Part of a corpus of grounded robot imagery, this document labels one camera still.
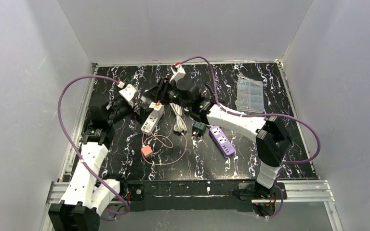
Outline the white tiger power strip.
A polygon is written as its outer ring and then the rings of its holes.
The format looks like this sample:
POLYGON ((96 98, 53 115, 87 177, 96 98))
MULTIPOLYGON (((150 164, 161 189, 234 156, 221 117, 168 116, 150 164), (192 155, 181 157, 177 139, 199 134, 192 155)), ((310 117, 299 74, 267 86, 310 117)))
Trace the white tiger power strip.
POLYGON ((150 136, 162 118, 165 108, 161 103, 151 103, 148 108, 151 109, 151 112, 143 123, 141 131, 143 134, 150 136))

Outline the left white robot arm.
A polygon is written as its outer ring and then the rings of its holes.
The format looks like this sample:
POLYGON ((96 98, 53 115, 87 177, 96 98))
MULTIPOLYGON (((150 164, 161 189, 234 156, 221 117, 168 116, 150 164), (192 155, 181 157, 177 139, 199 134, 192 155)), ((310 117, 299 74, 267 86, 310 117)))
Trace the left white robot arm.
POLYGON ((100 167, 108 154, 115 136, 113 126, 129 116, 141 121, 144 109, 134 111, 135 99, 139 92, 124 93, 110 101, 89 106, 89 122, 83 133, 82 144, 76 148, 79 162, 65 193, 58 203, 51 204, 48 215, 56 231, 97 231, 102 213, 113 199, 122 202, 125 215, 130 203, 120 194, 119 177, 99 176, 100 167))

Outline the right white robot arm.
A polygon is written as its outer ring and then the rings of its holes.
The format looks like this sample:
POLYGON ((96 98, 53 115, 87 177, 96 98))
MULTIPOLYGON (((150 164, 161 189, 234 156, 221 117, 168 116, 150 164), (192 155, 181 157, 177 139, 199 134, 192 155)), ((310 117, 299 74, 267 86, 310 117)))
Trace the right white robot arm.
POLYGON ((212 98, 202 96, 198 85, 187 85, 185 80, 170 83, 168 78, 161 79, 144 92, 144 97, 163 105, 174 103, 188 110, 197 122, 225 128, 254 141, 260 169, 251 192, 269 196, 292 145, 291 135, 280 116, 259 118, 220 106, 212 98))

